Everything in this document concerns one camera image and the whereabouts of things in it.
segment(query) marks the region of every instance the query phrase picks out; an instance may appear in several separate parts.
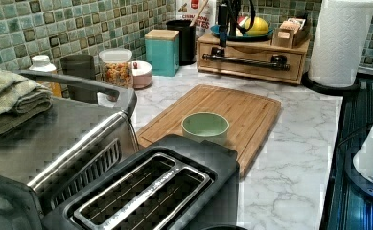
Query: white countertop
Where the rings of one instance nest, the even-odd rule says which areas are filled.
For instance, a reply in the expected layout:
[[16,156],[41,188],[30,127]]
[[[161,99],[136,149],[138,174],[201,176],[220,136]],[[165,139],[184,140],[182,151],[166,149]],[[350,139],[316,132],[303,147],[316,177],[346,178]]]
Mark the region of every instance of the white countertop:
[[[201,73],[194,64],[181,67],[174,77],[152,77],[150,87],[136,91],[135,130],[198,84],[237,89],[282,103],[275,126],[240,182],[238,225],[255,230],[318,229],[342,98],[302,85]],[[105,97],[100,99],[102,105],[113,106]]]

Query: paper towel holder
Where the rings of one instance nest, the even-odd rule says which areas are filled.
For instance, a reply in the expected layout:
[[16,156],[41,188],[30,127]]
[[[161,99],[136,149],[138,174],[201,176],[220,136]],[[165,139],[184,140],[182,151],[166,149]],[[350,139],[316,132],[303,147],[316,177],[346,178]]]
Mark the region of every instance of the paper towel holder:
[[321,94],[331,96],[344,96],[344,94],[352,93],[360,89],[360,83],[356,79],[354,83],[346,87],[332,87],[319,84],[309,78],[308,72],[305,72],[302,76],[302,82],[305,87]]

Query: wooden cutting board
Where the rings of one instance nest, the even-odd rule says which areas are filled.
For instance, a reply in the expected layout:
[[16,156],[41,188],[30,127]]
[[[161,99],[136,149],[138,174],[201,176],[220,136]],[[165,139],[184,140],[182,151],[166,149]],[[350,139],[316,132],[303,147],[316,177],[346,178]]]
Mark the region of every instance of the wooden cutting board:
[[137,132],[138,142],[146,147],[168,134],[182,135],[181,122],[189,114],[220,114],[230,124],[225,145],[238,153],[240,177],[244,178],[280,109],[281,103],[274,99],[201,84],[143,126]]

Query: towel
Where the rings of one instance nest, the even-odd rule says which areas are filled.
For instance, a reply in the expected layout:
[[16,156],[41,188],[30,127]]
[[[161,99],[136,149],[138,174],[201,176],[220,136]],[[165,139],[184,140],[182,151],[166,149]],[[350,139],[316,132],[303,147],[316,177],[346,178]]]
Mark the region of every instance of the towel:
[[0,69],[0,134],[52,106],[52,92],[45,86]]

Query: toaster oven handle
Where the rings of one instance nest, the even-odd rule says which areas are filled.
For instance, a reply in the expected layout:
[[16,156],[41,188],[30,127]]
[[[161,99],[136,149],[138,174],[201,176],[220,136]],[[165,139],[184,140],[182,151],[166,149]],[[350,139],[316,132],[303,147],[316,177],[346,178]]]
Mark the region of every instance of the toaster oven handle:
[[105,93],[113,97],[119,97],[119,100],[117,100],[117,103],[114,105],[114,107],[121,108],[128,114],[129,117],[132,116],[136,105],[137,98],[135,95],[135,91],[132,88],[126,89],[97,80],[89,80],[69,75],[52,74],[34,70],[14,70],[13,72],[34,81],[47,81],[68,84],[82,89]]

